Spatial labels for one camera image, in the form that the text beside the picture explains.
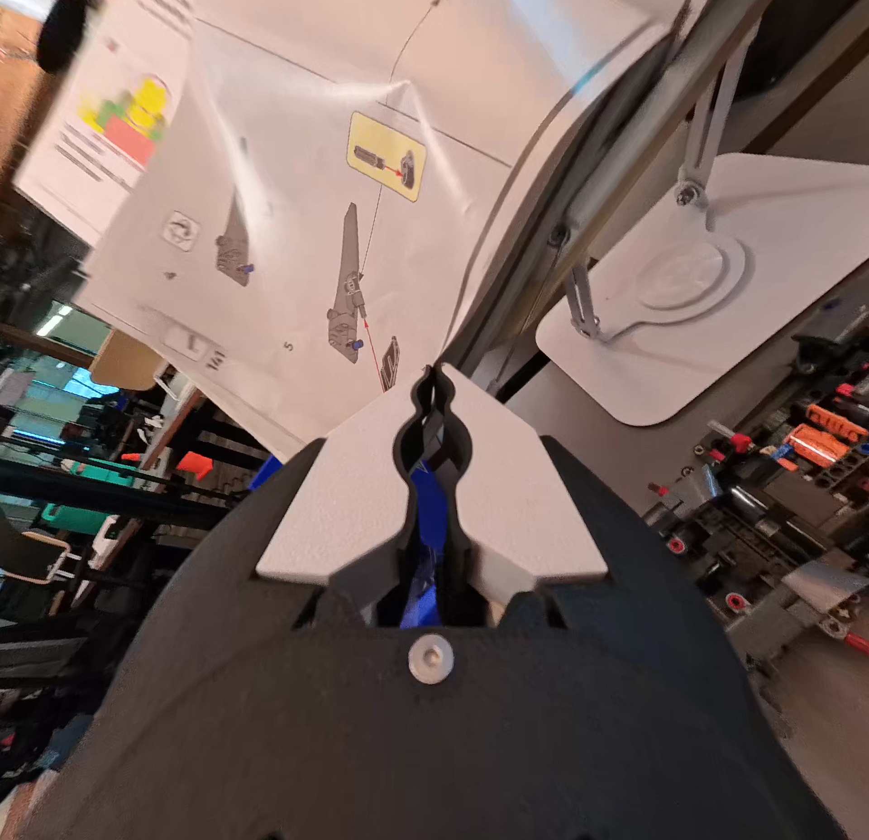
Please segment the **green plastic container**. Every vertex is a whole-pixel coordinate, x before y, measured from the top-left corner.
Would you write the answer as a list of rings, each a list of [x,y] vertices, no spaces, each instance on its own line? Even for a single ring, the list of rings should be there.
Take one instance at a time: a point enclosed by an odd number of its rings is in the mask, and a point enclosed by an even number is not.
[[[95,536],[106,520],[119,515],[107,512],[81,509],[57,503],[47,504],[39,514],[38,524],[54,530],[67,530],[73,533]]]

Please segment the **large lego vehicle chassis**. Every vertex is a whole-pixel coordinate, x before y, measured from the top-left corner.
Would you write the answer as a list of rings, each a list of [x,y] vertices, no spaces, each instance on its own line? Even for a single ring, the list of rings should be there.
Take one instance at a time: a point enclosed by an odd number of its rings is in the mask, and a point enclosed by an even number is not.
[[[709,421],[646,523],[749,668],[816,629],[867,655],[867,284],[800,324],[784,381],[736,430]]]

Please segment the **lego instruction booklet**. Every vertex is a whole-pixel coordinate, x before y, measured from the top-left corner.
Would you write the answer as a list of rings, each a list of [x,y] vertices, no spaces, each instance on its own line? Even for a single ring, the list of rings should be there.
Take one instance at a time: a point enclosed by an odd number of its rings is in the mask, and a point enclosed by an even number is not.
[[[433,362],[679,0],[109,0],[16,177],[291,451]]]

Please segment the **light wooden chair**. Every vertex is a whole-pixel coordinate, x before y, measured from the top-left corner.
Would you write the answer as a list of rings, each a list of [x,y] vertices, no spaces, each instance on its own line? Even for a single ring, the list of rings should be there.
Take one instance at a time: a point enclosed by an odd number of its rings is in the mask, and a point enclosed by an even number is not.
[[[91,380],[98,385],[142,392],[158,385],[168,361],[146,344],[113,329],[91,362]]]

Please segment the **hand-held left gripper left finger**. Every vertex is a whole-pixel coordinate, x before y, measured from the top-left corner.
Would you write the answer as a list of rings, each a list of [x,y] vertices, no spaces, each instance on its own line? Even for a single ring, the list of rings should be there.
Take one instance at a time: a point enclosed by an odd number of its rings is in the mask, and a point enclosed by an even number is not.
[[[425,368],[329,433],[256,574],[267,581],[335,590],[361,611],[400,583],[397,542],[411,501],[400,434],[422,418]]]

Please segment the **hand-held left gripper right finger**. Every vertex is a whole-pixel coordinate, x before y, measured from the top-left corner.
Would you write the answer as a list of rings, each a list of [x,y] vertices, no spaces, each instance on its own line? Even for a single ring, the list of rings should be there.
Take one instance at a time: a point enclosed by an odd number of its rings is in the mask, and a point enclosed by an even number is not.
[[[490,605],[603,580],[607,564],[537,432],[447,364],[436,405],[457,469],[438,572],[446,626],[483,626]]]

